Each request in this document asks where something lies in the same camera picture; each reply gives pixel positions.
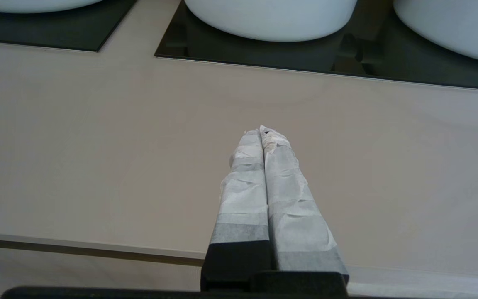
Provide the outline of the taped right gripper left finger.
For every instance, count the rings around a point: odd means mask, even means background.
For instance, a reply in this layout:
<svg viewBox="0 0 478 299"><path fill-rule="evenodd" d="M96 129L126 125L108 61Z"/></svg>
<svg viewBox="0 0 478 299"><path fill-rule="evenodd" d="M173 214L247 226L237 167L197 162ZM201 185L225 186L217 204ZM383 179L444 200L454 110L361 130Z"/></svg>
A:
<svg viewBox="0 0 478 299"><path fill-rule="evenodd" d="M220 206L204 264L201 291L246 292L250 278L273 268L261 134L247 131L221 184Z"/></svg>

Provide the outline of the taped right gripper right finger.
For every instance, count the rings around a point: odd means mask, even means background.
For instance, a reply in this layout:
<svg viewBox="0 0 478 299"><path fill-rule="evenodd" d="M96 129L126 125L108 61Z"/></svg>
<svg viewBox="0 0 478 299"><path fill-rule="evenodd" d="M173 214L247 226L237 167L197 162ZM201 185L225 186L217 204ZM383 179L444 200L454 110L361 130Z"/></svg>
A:
<svg viewBox="0 0 478 299"><path fill-rule="evenodd" d="M261 126L271 240L279 271L349 272L289 140Z"/></svg>

